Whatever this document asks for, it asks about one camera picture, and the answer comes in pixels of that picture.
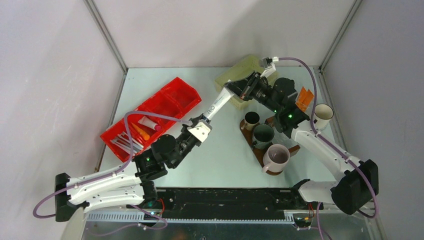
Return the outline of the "dark blue capped tube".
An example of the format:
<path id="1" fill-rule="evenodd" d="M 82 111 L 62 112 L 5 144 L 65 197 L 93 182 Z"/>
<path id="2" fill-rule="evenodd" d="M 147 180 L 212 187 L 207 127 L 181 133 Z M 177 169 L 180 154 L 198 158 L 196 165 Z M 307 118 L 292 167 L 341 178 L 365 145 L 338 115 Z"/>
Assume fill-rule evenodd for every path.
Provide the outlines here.
<path id="1" fill-rule="evenodd" d="M 211 106 L 203 113 L 204 119 L 208 122 L 216 115 L 216 113 L 234 96 L 234 93 L 224 87 Z"/>

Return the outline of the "cream plastic basket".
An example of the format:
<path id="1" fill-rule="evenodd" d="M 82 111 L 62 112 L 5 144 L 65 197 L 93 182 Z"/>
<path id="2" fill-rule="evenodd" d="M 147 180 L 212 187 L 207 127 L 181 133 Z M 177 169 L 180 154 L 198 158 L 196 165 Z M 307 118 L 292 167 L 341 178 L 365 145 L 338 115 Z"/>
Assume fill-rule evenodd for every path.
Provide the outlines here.
<path id="1" fill-rule="evenodd" d="M 265 69 L 260 66 L 260 60 L 261 59 L 259 57 L 252 54 L 245 56 L 214 80 L 216 91 L 220 93 L 224 84 L 230 80 L 238 81 L 244 79 L 253 72 L 263 73 Z M 273 86 L 278 77 L 279 73 L 275 71 L 267 77 L 268 83 Z M 232 97 L 228 102 L 235 106 L 236 109 L 243 110 L 248 107 L 253 100 L 242 101 L 239 98 Z"/>

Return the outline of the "brown mug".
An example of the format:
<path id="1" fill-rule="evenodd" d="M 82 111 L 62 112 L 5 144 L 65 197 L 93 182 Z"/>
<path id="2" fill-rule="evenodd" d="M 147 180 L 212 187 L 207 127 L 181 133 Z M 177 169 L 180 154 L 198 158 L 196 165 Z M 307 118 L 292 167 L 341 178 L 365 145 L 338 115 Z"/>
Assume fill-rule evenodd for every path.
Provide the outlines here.
<path id="1" fill-rule="evenodd" d="M 260 121 L 260 116 L 255 111 L 249 111 L 244 115 L 244 123 L 241 125 L 241 130 L 251 131 Z"/>

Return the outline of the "dark green mug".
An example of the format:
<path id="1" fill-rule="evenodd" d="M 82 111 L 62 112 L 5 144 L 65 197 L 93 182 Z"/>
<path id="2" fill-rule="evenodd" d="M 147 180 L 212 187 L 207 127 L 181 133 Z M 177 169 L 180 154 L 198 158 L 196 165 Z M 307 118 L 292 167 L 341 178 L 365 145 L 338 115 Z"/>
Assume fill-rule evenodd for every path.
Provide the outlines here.
<path id="1" fill-rule="evenodd" d="M 267 124 L 259 124 L 252 131 L 252 149 L 264 150 L 272 144 L 275 132 L 274 129 Z"/>

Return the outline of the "orange toothpaste tube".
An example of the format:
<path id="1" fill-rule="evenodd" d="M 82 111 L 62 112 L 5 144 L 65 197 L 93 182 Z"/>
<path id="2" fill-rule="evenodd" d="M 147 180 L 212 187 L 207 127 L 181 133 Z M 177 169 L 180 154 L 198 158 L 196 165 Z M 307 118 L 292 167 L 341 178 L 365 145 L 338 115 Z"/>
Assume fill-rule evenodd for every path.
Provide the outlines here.
<path id="1" fill-rule="evenodd" d="M 306 90 L 302 87 L 295 104 L 302 112 L 306 112 L 314 97 L 315 95 L 310 89 Z"/>
<path id="2" fill-rule="evenodd" d="M 137 126 L 135 123 L 131 123 L 131 125 L 144 141 L 148 141 L 150 139 L 150 135 L 142 128 Z"/>

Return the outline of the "pink white mug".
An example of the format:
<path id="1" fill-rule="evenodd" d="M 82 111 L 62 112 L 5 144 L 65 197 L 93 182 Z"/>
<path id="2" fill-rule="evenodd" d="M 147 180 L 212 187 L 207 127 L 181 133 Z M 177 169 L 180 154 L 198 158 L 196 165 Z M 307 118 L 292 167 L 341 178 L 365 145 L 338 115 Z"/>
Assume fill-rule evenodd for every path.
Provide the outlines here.
<path id="1" fill-rule="evenodd" d="M 271 172 L 275 174 L 281 173 L 289 162 L 291 154 L 289 149 L 281 144 L 271 145 L 265 152 L 262 161 L 263 173 Z"/>

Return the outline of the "white mug black handle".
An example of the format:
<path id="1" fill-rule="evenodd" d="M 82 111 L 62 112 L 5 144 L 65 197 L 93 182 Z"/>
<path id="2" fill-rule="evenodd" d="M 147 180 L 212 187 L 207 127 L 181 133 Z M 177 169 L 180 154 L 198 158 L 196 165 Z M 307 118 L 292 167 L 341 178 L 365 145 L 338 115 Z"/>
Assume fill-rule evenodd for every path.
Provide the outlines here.
<path id="1" fill-rule="evenodd" d="M 333 117 L 334 110 L 331 106 L 324 103 L 316 105 L 313 114 L 314 127 L 319 131 L 324 130 Z"/>

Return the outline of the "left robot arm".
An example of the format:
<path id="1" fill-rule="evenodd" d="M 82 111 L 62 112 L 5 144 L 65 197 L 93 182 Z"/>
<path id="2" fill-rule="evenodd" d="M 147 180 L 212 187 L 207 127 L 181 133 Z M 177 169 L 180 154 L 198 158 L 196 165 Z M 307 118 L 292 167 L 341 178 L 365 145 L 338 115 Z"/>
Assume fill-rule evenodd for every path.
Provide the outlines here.
<path id="1" fill-rule="evenodd" d="M 56 175 L 55 221 L 67 222 L 78 208 L 86 213 L 118 205 L 153 208 L 158 202 L 153 180 L 175 169 L 209 133 L 204 127 L 184 125 L 178 137 L 164 134 L 148 150 L 112 169 L 81 177 Z"/>

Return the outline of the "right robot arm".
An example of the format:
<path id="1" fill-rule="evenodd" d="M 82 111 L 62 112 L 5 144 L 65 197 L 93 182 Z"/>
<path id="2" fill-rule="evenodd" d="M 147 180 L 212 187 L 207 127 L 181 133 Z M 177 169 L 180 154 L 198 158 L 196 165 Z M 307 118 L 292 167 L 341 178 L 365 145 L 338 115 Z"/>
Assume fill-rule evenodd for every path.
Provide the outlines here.
<path id="1" fill-rule="evenodd" d="M 246 78 L 228 81 L 224 88 L 242 100 L 256 100 L 274 112 L 273 125 L 311 152 L 332 174 L 334 181 L 304 179 L 297 183 L 291 194 L 291 204 L 304 209 L 310 202 L 336 205 L 342 212 L 352 215 L 360 212 L 369 201 L 376 201 L 379 192 L 377 164 L 351 155 L 318 131 L 312 119 L 297 105 L 295 82 L 278 78 L 270 86 L 264 76 L 253 72 Z"/>

